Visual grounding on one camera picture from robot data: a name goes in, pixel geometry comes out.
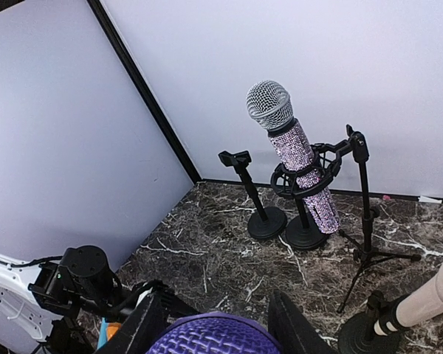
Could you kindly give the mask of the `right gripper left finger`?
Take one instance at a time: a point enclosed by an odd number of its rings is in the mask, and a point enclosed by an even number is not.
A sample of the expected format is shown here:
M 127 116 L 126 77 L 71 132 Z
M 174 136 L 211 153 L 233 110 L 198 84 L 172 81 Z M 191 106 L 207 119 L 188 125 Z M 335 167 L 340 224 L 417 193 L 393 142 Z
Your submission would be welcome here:
M 122 327 L 95 354 L 146 353 L 166 327 L 165 310 L 158 295 L 136 307 Z

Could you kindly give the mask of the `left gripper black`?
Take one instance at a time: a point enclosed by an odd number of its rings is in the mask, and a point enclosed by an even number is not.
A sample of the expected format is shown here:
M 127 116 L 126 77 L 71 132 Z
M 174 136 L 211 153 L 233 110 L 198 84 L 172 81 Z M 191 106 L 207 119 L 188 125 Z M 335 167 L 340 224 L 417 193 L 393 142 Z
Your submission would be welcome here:
M 125 319 L 127 319 L 145 298 L 155 296 L 159 299 L 162 309 L 159 316 L 165 321 L 172 321 L 196 314 L 196 309 L 179 298 L 175 290 L 160 280 L 140 282 L 128 292 L 130 302 L 125 306 Z

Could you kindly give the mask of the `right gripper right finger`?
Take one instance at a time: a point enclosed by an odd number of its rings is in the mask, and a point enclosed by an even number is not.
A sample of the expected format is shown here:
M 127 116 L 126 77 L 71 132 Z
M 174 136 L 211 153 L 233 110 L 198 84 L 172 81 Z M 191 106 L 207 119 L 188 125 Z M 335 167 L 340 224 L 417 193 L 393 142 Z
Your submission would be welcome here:
M 269 298 L 268 332 L 286 354 L 335 354 L 315 331 L 301 310 L 283 291 L 275 290 Z

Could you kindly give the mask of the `orange microphone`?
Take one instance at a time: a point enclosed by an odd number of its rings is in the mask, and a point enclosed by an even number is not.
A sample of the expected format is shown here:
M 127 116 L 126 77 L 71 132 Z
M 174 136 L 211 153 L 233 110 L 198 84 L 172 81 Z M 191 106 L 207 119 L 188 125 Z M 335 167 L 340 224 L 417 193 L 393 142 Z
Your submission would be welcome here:
M 111 322 L 106 324 L 106 340 L 110 341 L 115 333 L 121 328 L 121 324 L 118 322 Z

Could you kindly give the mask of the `blue microphone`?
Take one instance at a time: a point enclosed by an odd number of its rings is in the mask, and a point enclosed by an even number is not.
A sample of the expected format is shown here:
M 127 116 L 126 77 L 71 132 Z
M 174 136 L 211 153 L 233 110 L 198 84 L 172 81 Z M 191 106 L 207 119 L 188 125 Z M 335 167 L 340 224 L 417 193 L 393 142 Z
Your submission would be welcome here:
M 99 336 L 98 336 L 98 340 L 97 340 L 97 349 L 99 350 L 103 345 L 105 345 L 108 341 L 107 339 L 107 328 L 108 328 L 108 322 L 106 321 L 105 318 L 101 319 L 101 323 L 100 323 L 100 331 L 99 331 Z

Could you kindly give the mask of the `purple microphone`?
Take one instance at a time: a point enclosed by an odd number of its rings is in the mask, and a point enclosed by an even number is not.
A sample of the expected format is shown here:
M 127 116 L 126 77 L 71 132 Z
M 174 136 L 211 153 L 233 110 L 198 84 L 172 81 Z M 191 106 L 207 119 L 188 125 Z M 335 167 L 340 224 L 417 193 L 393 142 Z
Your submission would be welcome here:
M 147 352 L 279 354 L 282 347 L 256 321 L 210 312 L 176 320 Z

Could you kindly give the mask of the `black stand of pink microphone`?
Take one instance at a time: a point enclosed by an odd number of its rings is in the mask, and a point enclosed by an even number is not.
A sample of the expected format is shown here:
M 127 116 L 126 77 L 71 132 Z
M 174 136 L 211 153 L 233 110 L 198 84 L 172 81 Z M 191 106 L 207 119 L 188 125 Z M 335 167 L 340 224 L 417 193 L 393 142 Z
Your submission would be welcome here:
M 401 341 L 400 332 L 380 336 L 374 325 L 382 316 L 392 316 L 396 305 L 407 296 L 389 302 L 381 291 L 373 291 L 367 299 L 365 311 L 355 314 L 340 329 L 339 353 L 397 353 Z

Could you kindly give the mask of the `black stand of orange microphone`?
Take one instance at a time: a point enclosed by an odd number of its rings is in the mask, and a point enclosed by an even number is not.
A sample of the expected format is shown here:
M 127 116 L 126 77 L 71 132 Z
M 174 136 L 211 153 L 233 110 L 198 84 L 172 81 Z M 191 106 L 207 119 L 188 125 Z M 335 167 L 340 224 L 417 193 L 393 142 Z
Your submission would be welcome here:
M 298 216 L 286 227 L 285 240 L 294 249 L 311 251 L 326 243 L 329 236 L 322 233 L 313 217 L 306 209 L 302 199 L 295 199 Z

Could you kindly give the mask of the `black stand of blue microphone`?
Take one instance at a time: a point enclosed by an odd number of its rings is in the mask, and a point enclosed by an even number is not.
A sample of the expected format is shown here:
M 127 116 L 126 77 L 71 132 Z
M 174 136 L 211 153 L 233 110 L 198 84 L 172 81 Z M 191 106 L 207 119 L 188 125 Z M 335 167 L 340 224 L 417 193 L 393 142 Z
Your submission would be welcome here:
M 275 206 L 264 207 L 262 204 L 258 190 L 247 170 L 252 162 L 250 153 L 247 150 L 239 153 L 222 151 L 218 157 L 225 167 L 232 167 L 235 170 L 255 206 L 255 212 L 247 224 L 250 237 L 255 240 L 270 240 L 280 236 L 286 228 L 287 216 L 284 211 Z

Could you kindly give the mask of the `pink microphone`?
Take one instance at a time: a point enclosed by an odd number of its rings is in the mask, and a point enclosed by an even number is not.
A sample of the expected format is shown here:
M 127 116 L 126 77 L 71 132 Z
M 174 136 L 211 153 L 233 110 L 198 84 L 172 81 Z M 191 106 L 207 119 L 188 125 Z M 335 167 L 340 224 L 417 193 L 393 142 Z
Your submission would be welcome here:
M 398 298 L 374 324 L 378 336 L 389 336 L 443 313 L 443 263 L 439 271 L 412 294 Z

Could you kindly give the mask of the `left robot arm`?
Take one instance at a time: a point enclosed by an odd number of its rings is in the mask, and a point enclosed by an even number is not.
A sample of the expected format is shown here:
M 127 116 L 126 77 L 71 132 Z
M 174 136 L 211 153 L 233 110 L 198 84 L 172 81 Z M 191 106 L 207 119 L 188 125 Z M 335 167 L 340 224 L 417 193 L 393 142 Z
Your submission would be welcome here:
M 159 280 L 125 289 L 97 246 L 29 262 L 0 254 L 0 311 L 35 353 L 146 353 L 170 318 L 198 314 Z

